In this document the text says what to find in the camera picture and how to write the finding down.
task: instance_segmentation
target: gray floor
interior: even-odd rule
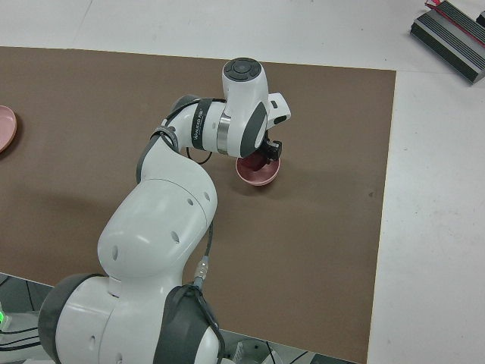
[[[23,279],[10,277],[0,274],[0,303],[5,312],[27,312],[37,311],[40,309],[42,302],[51,290],[50,286],[37,284]],[[242,334],[237,334],[229,331],[223,331],[223,336],[226,341],[226,347],[230,348],[237,344],[238,341],[254,339]],[[272,350],[275,350],[285,364],[290,364],[297,356],[304,353],[304,350],[295,347],[288,347],[286,345],[269,343]],[[22,362],[15,362],[9,364],[21,364]],[[295,364],[347,364],[348,362],[322,356],[315,353],[306,353],[300,359],[294,362]]]

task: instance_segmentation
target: silver band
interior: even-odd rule
[[[227,134],[229,133],[230,116],[222,113],[217,129],[217,151],[227,154]]]

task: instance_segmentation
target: white robotic arm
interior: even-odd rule
[[[153,133],[136,169],[139,184],[102,232],[108,277],[76,275],[49,294],[39,336],[58,364],[214,364],[224,341],[202,296],[208,257],[182,286],[190,254],[211,226],[217,194],[205,170],[179,151],[194,147],[245,158],[279,158],[267,129],[290,117],[268,95],[263,67],[249,58],[223,70],[225,100],[185,96]]]

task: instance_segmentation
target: round button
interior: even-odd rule
[[[236,61],[233,68],[238,74],[245,74],[251,69],[251,64],[247,61]]]

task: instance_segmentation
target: white tabletop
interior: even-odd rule
[[[485,81],[409,36],[423,3],[0,0],[0,46],[397,70],[368,362],[483,362]]]

